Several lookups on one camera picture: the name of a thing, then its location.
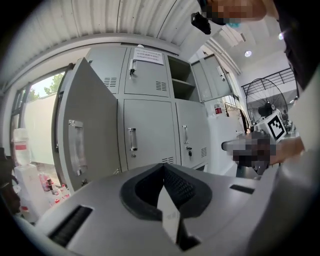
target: gray machine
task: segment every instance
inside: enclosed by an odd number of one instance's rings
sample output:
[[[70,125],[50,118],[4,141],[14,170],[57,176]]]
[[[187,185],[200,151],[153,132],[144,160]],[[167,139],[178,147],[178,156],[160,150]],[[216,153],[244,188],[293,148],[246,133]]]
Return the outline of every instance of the gray machine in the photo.
[[[92,181],[22,228],[61,255],[260,255],[296,232],[319,191],[319,152],[269,168],[261,180],[153,164]],[[155,202],[180,211],[174,244]]]

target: gray metal locker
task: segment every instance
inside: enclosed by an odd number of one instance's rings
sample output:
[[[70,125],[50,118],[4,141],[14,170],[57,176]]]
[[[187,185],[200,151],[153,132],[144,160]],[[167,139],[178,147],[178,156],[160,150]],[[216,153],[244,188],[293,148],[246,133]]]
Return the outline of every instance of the gray metal locker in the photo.
[[[121,70],[126,54],[126,47],[99,46],[92,48],[85,57],[104,85],[112,92],[119,92]]]
[[[117,135],[117,99],[82,58],[65,86],[57,121],[59,157],[71,192],[120,168]]]
[[[204,102],[204,101],[211,100],[212,93],[210,90],[209,82],[200,61],[197,61],[191,64],[191,66],[192,66],[196,84],[199,90],[199,95],[201,98],[200,101]]]
[[[130,79],[130,62],[134,58],[135,48],[131,48],[128,69],[125,79],[125,94],[141,94],[169,97],[168,75],[165,57],[163,65],[137,60],[136,70]]]
[[[154,163],[176,164],[171,102],[124,100],[124,138],[128,169]]]
[[[194,168],[208,162],[210,132],[205,106],[198,102],[177,100],[176,111],[180,134],[181,165]]]
[[[216,56],[211,55],[204,58],[203,66],[210,85],[212,98],[217,99],[232,95],[231,85],[228,82],[226,71],[218,62]]]

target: gray machine top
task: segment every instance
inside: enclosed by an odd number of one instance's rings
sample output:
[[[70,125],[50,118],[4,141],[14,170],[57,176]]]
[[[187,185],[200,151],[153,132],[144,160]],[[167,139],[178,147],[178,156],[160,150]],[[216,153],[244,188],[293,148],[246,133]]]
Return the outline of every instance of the gray machine top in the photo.
[[[269,168],[261,180],[213,175],[175,164],[139,167],[85,185],[48,211],[35,227],[48,238],[47,243],[54,241],[66,252],[84,256],[254,255],[271,250],[302,218],[319,190],[316,161],[319,160],[315,152],[305,153],[298,161],[286,162],[278,169]],[[174,183],[182,190],[194,185],[198,186],[196,192],[210,191],[203,196],[205,200],[197,200],[198,204],[190,204],[195,198],[193,194],[190,200],[184,198],[177,205],[182,217],[178,237],[184,237],[177,238],[176,244],[166,234],[160,219],[146,218],[132,209],[136,201],[143,208],[136,209],[138,212],[152,216],[159,211],[152,203],[146,203],[151,202],[151,194],[139,197],[137,186],[142,184],[145,192],[151,182],[148,179],[160,170],[169,170],[185,180]],[[164,186],[168,186],[169,178],[163,179]],[[132,200],[122,198],[125,184],[135,188],[128,193]],[[194,213],[191,208],[195,207],[202,210]],[[188,237],[196,242],[186,249],[181,243],[188,242]]]

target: electric fan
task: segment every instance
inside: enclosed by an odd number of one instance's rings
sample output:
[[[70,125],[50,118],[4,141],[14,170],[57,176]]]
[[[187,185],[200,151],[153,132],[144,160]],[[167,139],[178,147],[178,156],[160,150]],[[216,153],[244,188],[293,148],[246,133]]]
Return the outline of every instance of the electric fan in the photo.
[[[246,90],[246,107],[251,124],[256,125],[274,112],[286,114],[288,106],[279,88],[270,80],[258,78],[253,80]]]

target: fence railing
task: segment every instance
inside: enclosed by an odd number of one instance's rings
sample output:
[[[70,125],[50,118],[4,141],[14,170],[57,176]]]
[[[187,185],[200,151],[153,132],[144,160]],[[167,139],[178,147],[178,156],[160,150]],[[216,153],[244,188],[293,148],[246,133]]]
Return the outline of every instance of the fence railing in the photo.
[[[246,96],[250,94],[254,94],[269,88],[274,87],[274,85],[278,86],[281,84],[285,84],[291,81],[295,80],[295,75],[292,71],[292,69],[289,67],[287,69],[281,70],[277,73],[270,74],[266,77],[260,78],[253,83],[247,83],[242,87],[244,94]]]

